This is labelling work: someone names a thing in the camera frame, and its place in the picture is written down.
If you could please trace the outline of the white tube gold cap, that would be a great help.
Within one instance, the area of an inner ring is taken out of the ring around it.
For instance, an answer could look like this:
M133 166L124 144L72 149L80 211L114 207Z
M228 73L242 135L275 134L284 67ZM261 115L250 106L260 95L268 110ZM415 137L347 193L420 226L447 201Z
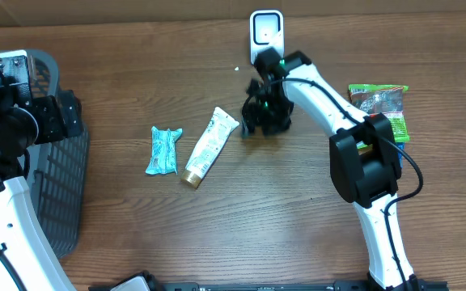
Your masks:
M221 108L216 107L210 122L189 157L180 178L181 181L197 189L220 155L228 137L238 126L238 121Z

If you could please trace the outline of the green red snack bag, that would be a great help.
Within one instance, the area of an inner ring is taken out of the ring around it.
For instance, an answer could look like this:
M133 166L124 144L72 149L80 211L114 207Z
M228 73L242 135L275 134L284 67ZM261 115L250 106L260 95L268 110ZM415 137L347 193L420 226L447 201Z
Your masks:
M351 103L358 109L375 116L383 113L391 122L395 143L401 149L410 141L403 98L409 90L406 85L350 84Z

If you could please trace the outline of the teal small packet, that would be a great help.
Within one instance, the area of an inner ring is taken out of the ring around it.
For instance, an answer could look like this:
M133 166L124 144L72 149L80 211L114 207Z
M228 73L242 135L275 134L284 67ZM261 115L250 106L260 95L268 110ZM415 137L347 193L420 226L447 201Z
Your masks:
M176 142L182 136L183 129L160 130L151 128L152 151L146 173L148 175L166 175L177 173Z

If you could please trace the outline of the blue snack packet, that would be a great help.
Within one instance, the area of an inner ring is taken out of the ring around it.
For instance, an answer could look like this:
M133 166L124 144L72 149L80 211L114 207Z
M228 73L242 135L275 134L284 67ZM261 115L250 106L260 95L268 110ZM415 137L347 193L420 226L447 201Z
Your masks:
M397 154L398 154L398 160L400 162L400 167L403 167L403 155L402 152L405 149L405 143L404 142L397 142L396 146L400 149Z

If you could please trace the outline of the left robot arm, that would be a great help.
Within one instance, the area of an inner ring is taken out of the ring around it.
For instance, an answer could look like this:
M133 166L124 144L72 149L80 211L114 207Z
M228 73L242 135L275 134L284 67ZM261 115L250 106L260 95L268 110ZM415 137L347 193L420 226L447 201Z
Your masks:
M0 51L0 290L71 290L90 135L37 49Z

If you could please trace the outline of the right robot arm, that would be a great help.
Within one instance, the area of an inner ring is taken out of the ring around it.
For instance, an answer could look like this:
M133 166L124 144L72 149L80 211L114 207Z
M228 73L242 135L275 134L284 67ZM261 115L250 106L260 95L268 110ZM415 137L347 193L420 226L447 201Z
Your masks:
M260 129L283 133L294 107L301 107L325 132L330 177L337 193L352 204L369 254L373 290L412 290L413 269L407 260L396 214L403 150L395 143L390 120L369 115L339 95L304 53L282 57L274 48L259 52L253 79L242 106L243 134Z

